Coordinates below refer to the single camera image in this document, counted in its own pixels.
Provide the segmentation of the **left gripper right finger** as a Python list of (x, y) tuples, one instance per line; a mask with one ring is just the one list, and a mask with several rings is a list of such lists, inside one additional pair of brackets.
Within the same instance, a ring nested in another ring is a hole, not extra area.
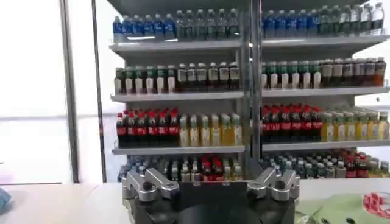
[(275, 168), (267, 168), (247, 183), (247, 193), (256, 199), (271, 197), (275, 201), (297, 200), (300, 197), (300, 177), (293, 170), (278, 174)]

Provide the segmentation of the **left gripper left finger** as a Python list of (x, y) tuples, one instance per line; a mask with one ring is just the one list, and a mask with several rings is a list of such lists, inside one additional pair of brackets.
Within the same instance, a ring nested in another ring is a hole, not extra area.
[(178, 182), (171, 181), (154, 168), (145, 170), (140, 175), (132, 170), (121, 180), (123, 198), (138, 198), (142, 202), (152, 202), (159, 194), (162, 198), (173, 199), (179, 192)]

